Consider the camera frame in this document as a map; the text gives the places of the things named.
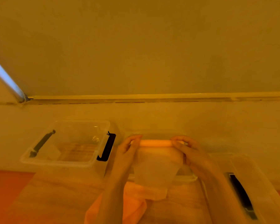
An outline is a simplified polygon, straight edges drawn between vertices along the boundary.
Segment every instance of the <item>forearm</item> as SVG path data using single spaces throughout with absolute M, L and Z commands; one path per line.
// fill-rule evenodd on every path
M 112 182 L 105 189 L 96 224 L 122 224 L 124 185 Z
M 223 174 L 213 175 L 205 183 L 210 214 L 214 223 L 245 224 L 243 210 Z

